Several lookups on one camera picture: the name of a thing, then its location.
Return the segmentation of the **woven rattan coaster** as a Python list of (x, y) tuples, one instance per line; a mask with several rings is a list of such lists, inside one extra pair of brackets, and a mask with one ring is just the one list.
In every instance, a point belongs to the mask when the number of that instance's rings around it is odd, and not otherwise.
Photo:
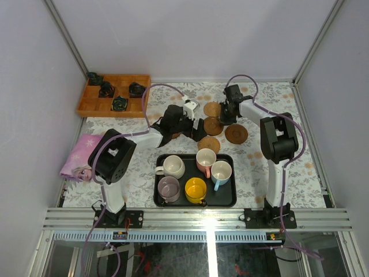
[(208, 117), (219, 117), (221, 105), (217, 102), (209, 102), (204, 106), (204, 114)]
[(221, 145), (218, 139), (212, 136), (206, 136), (202, 138), (198, 142), (197, 147), (198, 147), (198, 150), (205, 149), (205, 148), (211, 149), (216, 154), (219, 153), (221, 149)]

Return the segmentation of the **dark wooden coaster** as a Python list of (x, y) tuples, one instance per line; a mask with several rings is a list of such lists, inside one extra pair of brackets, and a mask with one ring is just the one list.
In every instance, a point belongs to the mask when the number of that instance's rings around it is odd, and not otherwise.
[(218, 117), (207, 117), (204, 119), (204, 130), (207, 135), (217, 136), (222, 133), (224, 127)]
[(248, 131), (240, 124), (232, 124), (225, 130), (226, 139), (233, 144), (242, 144), (248, 138)]
[(176, 138), (178, 138), (181, 134), (182, 134), (182, 132), (171, 134), (171, 135), (170, 135), (170, 139), (171, 139), (171, 140), (176, 139)]

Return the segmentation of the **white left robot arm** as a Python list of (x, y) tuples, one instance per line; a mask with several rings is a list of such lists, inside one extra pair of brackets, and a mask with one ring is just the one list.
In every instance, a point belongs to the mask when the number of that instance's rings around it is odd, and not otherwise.
[(204, 119), (195, 119), (194, 111), (171, 104), (164, 115), (146, 130), (121, 134), (115, 129), (107, 130), (91, 153), (88, 164), (92, 179), (101, 185), (102, 209), (107, 212), (106, 221), (112, 227), (125, 224), (125, 201), (118, 182), (124, 176), (135, 152), (160, 148), (168, 144), (175, 134), (183, 134), (199, 142), (207, 133)]

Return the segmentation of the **light blue mug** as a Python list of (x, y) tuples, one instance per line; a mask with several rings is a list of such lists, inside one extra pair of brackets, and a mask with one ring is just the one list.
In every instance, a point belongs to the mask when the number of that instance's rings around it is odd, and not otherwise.
[(232, 175), (232, 167), (228, 162), (216, 161), (211, 168), (211, 179), (214, 183), (214, 191), (225, 185)]

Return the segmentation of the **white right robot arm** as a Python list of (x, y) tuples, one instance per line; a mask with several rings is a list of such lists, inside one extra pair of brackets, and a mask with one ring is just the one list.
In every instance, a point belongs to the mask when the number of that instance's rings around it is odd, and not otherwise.
[(266, 201), (271, 207), (286, 205), (287, 199), (281, 199), (283, 187), (287, 185), (284, 166), (299, 149), (292, 115), (267, 110), (255, 103), (251, 96), (244, 96), (238, 85), (227, 86), (223, 94), (226, 100), (220, 104), (221, 124), (231, 125), (244, 117), (259, 126), (261, 151), (269, 166)]

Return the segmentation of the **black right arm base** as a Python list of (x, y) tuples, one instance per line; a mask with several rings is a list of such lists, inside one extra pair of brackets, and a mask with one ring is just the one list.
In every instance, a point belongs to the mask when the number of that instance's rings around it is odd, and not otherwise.
[(282, 216), (280, 207), (272, 207), (268, 201), (264, 200), (262, 209), (244, 209), (244, 219), (247, 229), (281, 229), (282, 223), (286, 229), (296, 229), (296, 217), (291, 210), (290, 203), (282, 206)]

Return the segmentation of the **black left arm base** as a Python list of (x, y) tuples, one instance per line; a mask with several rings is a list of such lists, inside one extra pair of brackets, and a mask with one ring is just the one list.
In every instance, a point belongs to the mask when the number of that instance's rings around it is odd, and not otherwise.
[(92, 205), (92, 210), (94, 211), (93, 224), (96, 224), (97, 228), (118, 228), (118, 229), (141, 229), (144, 220), (144, 212), (139, 210), (127, 210), (124, 205), (123, 208), (116, 214), (106, 210), (100, 220), (100, 214), (103, 210), (103, 205), (100, 204), (99, 208)]

